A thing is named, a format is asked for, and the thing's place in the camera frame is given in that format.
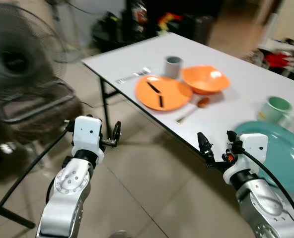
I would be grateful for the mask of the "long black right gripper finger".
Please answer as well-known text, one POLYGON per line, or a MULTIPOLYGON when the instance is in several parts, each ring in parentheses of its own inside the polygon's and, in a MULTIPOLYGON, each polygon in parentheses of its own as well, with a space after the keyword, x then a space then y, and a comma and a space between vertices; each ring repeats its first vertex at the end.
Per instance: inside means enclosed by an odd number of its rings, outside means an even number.
POLYGON ((212 143, 201 132, 197 133, 197 141, 199 152, 201 154, 202 159, 204 160, 204 163, 208 168, 214 167, 216 161, 214 153, 212 151, 212 143))

